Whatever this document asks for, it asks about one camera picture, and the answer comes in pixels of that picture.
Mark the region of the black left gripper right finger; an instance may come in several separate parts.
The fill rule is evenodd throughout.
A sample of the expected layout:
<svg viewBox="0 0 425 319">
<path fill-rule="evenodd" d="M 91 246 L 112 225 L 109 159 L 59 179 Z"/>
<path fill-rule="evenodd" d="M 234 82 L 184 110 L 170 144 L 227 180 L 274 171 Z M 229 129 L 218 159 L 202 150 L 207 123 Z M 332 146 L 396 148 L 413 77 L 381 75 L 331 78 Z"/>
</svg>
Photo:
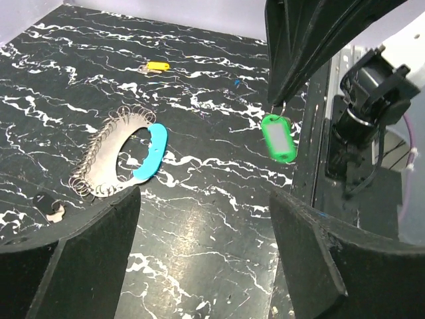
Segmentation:
<svg viewBox="0 0 425 319">
<path fill-rule="evenodd" d="M 356 228 L 285 191 L 270 215 L 297 318 L 423 318 L 424 248 Z"/>
</svg>

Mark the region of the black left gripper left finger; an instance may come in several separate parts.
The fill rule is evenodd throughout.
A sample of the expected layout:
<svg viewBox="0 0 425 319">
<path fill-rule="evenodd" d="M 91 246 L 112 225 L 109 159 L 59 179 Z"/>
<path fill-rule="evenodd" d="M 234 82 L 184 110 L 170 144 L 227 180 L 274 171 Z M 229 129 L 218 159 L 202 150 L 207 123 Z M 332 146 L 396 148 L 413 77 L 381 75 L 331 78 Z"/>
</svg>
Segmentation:
<svg viewBox="0 0 425 319">
<path fill-rule="evenodd" d="M 1 244 L 1 317 L 113 318 L 140 206 L 127 188 Z"/>
</svg>

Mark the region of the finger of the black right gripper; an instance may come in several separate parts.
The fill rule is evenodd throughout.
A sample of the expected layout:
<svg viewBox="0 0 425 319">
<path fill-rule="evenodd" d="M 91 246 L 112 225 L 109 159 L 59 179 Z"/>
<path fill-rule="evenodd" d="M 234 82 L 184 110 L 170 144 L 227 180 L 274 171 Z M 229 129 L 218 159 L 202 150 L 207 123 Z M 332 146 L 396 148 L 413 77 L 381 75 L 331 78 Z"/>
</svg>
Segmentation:
<svg viewBox="0 0 425 319">
<path fill-rule="evenodd" d="M 269 0 L 268 102 L 289 101 L 333 55 L 404 0 Z"/>
</svg>

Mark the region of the key with green tag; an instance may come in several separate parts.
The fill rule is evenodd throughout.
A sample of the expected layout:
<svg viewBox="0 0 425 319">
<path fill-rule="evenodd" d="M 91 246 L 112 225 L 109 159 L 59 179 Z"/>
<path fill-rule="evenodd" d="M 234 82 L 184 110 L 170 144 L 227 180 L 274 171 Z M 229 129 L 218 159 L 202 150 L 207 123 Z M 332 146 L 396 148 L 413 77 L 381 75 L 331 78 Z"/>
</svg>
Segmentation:
<svg viewBox="0 0 425 319">
<path fill-rule="evenodd" d="M 271 112 L 263 117 L 261 131 L 270 157 L 278 163 L 290 163 L 295 160 L 297 151 L 291 136 L 291 121 L 284 116 L 286 103 L 283 102 L 279 114 L 274 113 L 274 108 L 272 106 Z"/>
</svg>

